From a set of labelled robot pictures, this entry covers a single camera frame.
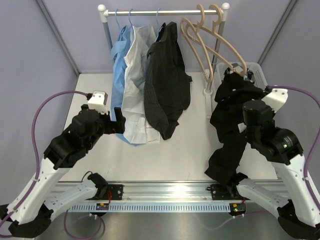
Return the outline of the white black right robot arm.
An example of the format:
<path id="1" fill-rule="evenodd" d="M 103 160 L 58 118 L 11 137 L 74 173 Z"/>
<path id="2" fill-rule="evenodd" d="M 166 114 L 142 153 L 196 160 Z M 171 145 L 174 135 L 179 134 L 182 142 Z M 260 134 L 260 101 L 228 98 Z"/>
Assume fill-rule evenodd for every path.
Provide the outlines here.
<path id="1" fill-rule="evenodd" d="M 289 197 L 276 195 L 242 173 L 226 186 L 227 195 L 254 201 L 277 218 L 282 229 L 295 239 L 318 240 L 320 208 L 315 201 L 320 196 L 307 188 L 312 179 L 304 174 L 305 156 L 297 136 L 275 126 L 274 111 L 262 100 L 247 101 L 242 110 L 247 142 L 271 163 Z"/>

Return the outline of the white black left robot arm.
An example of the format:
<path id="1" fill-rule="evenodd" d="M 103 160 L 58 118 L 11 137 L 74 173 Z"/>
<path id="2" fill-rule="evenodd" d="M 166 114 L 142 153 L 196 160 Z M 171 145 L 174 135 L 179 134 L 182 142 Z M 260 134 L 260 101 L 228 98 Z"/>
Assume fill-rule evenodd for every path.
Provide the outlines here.
<path id="1" fill-rule="evenodd" d="M 108 182 L 100 174 L 92 173 L 68 191 L 49 197 L 53 187 L 89 153 L 102 135 L 124 132 L 126 119 L 121 108 L 115 107 L 114 112 L 112 121 L 108 113 L 100 113 L 84 104 L 71 124 L 51 141 L 27 189 L 12 203 L 0 207 L 1 220 L 11 223 L 8 230 L 12 237 L 35 238 L 74 205 L 110 195 Z"/>

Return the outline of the wooden hanger of checkered shirt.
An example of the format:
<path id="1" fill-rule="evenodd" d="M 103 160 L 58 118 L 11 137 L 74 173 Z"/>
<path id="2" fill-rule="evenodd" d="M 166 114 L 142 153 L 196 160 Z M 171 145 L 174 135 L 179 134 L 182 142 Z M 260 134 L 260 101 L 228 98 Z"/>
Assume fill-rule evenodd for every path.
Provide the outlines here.
<path id="1" fill-rule="evenodd" d="M 196 23 L 192 23 L 189 19 L 183 17 L 180 21 L 180 29 L 181 29 L 182 35 L 184 36 L 193 54 L 195 55 L 196 60 L 203 72 L 205 71 L 205 65 L 203 64 L 201 57 L 198 54 L 193 43 L 198 44 L 204 52 L 204 55 L 209 67 L 209 75 L 205 75 L 206 81 L 208 83 L 212 82 L 213 76 L 214 76 L 214 69 L 213 69 L 212 61 L 209 57 L 209 54 L 212 54 L 215 58 L 221 60 L 233 72 L 239 74 L 242 77 L 246 76 L 247 64 L 245 60 L 240 55 L 240 53 L 235 49 L 235 47 L 223 37 L 223 34 L 222 34 L 222 31 L 223 31 L 222 28 L 224 27 L 224 24 L 227 20 L 227 16 L 230 10 L 230 4 L 228 2 L 223 3 L 222 6 L 218 6 L 217 4 L 211 4 L 208 8 L 210 11 L 213 11 L 213 13 L 217 16 L 217 19 L 212 21 L 212 25 L 210 28 L 205 26 L 206 11 L 202 4 L 198 4 L 196 6 L 196 9 L 200 13 L 200 20 L 198 20 Z M 219 44 L 225 45 L 240 61 L 240 63 L 242 64 L 242 70 L 239 70 L 238 68 L 234 67 L 231 64 L 231 62 L 229 62 L 225 57 L 223 57 L 219 53 L 219 49 L 220 49 L 219 46 L 215 46 L 214 48 L 211 48 L 208 45 L 206 45 L 203 38 L 201 37 L 201 31 L 214 37 L 216 39 L 217 45 Z"/>

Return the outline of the wooden hanger of black shirt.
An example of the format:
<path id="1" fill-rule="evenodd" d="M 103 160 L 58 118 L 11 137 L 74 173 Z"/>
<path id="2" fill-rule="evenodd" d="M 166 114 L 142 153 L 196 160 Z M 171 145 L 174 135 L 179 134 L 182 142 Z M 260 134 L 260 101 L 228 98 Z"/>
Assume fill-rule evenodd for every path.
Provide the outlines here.
<path id="1" fill-rule="evenodd" d="M 180 30 L 202 70 L 206 83 L 210 84 L 214 79 L 214 71 L 208 50 L 199 33 L 201 27 L 203 27 L 205 23 L 205 10 L 202 4 L 198 4 L 196 8 L 200 11 L 200 21 L 192 23 L 189 19 L 183 17 L 180 21 Z M 200 47 L 203 51 L 204 57 L 200 56 L 194 44 Z"/>

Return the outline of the black shirt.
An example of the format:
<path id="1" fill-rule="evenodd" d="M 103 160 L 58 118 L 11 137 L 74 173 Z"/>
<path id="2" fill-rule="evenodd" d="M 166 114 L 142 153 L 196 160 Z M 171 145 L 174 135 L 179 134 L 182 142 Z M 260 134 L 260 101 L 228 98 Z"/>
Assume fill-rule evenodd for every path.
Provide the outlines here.
<path id="1" fill-rule="evenodd" d="M 214 100 L 217 105 L 210 117 L 210 124 L 215 127 L 223 146 L 209 158 L 204 173 L 223 187 L 236 174 L 247 145 L 245 133 L 239 130 L 239 124 L 244 122 L 243 104 L 250 100 L 261 100 L 266 95 L 263 89 L 244 80 L 236 72 L 226 74 L 216 91 Z"/>

